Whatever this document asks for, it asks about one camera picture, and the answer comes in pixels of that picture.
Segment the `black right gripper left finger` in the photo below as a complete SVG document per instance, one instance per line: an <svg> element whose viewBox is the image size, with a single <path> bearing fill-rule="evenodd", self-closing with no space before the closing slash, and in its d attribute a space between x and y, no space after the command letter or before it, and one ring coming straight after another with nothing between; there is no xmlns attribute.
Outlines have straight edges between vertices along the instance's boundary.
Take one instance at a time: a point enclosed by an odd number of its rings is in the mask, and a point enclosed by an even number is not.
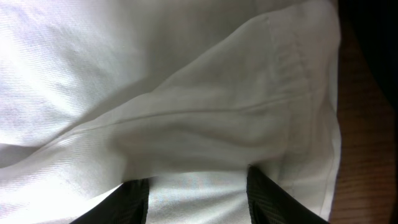
<svg viewBox="0 0 398 224"><path fill-rule="evenodd" d="M131 180L71 224L145 224L148 201L149 179Z"/></svg>

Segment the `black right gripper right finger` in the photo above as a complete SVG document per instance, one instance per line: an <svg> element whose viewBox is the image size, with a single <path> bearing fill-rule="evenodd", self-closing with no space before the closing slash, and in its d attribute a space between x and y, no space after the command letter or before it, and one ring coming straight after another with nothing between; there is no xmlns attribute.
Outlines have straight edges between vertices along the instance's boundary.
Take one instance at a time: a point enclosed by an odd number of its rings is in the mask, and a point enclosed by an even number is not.
<svg viewBox="0 0 398 224"><path fill-rule="evenodd" d="M252 224L328 224L257 167L248 169L246 193Z"/></svg>

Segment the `black garment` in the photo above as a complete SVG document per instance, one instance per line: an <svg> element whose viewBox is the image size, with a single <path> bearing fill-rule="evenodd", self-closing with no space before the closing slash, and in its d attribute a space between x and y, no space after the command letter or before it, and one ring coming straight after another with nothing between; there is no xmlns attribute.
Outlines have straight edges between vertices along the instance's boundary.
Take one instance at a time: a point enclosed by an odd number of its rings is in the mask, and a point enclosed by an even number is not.
<svg viewBox="0 0 398 224"><path fill-rule="evenodd" d="M364 58L387 100L397 110L397 0L340 0Z"/></svg>

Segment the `white t-shirt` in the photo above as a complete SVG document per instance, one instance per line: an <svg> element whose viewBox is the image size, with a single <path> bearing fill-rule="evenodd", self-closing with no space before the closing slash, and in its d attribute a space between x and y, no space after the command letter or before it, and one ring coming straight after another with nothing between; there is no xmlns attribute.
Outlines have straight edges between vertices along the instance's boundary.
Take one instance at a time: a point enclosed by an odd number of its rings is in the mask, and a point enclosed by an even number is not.
<svg viewBox="0 0 398 224"><path fill-rule="evenodd" d="M2 1L1 222L143 179L146 223L250 223L257 166L330 217L336 1Z"/></svg>

